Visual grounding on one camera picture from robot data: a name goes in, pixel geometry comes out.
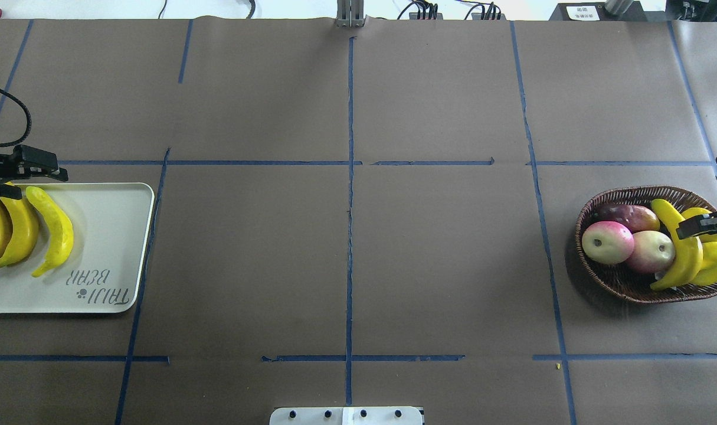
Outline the woven wicker basket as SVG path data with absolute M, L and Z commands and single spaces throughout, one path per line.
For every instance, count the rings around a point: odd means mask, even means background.
M 643 205 L 649 207 L 654 199 L 671 202 L 679 212 L 690 207 L 703 207 L 713 211 L 715 206 L 695 192 L 670 185 L 643 185 L 613 188 L 601 191 L 583 205 L 568 237 L 565 249 L 569 278 L 575 285 L 599 290 L 606 296 L 639 305 L 663 304 L 709 299 L 717 296 L 717 283 L 707 287 L 685 285 L 674 289 L 653 291 L 655 278 L 651 274 L 631 271 L 625 264 L 600 264 L 583 252 L 581 239 L 588 226 L 595 221 L 595 210 L 604 204 Z

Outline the yellow lemon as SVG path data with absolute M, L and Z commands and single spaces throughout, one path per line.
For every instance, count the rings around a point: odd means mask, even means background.
M 699 237 L 701 242 L 717 241 L 717 211 L 692 207 L 682 213 L 683 221 L 676 230 L 679 239 Z

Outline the pale green pink apple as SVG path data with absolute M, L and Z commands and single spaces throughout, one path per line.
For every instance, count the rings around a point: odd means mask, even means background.
M 665 272 L 676 258 L 671 239 L 659 231 L 639 231 L 633 234 L 634 250 L 625 265 L 636 273 Z

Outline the dark red apple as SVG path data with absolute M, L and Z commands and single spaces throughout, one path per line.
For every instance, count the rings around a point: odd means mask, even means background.
M 657 215 L 644 205 L 602 204 L 593 212 L 594 221 L 615 221 L 630 230 L 660 231 L 661 223 Z

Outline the cream bear tray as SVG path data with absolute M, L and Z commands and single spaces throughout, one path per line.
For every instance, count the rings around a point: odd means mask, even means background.
M 120 313 L 137 298 L 153 215 L 142 182 L 43 184 L 69 216 L 74 247 L 66 263 L 32 277 L 49 233 L 23 263 L 0 269 L 0 313 Z

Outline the black label box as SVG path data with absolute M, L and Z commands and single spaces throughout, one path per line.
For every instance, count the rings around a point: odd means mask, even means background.
M 596 1 L 558 3 L 549 21 L 647 22 L 649 19 L 639 1 Z

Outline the black orange connector block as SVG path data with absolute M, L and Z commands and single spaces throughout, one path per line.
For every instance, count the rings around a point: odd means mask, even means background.
M 399 13 L 398 19 L 408 17 L 416 21 L 436 21 L 440 18 L 439 5 L 428 1 L 410 1 Z

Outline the aluminium frame post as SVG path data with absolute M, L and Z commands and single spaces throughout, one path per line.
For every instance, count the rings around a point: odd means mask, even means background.
M 361 28 L 365 24 L 364 0 L 337 0 L 336 27 Z

